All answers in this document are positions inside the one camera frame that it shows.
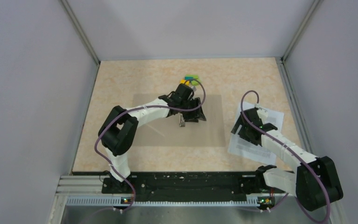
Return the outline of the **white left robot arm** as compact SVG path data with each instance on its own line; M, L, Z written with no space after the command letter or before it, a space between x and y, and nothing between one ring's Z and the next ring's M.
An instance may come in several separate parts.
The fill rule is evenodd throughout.
M127 192L131 187L127 152L139 127L178 113L185 121L206 120L202 113L205 100L205 92L202 98L195 97L193 88L179 84L176 90L149 103L132 108L113 107L98 131L94 145L95 152L109 164L113 187L120 193Z

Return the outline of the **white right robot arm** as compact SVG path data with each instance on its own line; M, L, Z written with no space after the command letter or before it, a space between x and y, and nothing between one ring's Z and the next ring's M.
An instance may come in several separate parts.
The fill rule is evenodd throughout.
M261 146L279 157L291 171L275 165L259 167L255 172L254 188L268 192L271 188L295 196L308 211L314 211L344 197L333 160L317 157L282 135L271 123L268 113L260 107L241 111L232 133L241 139Z

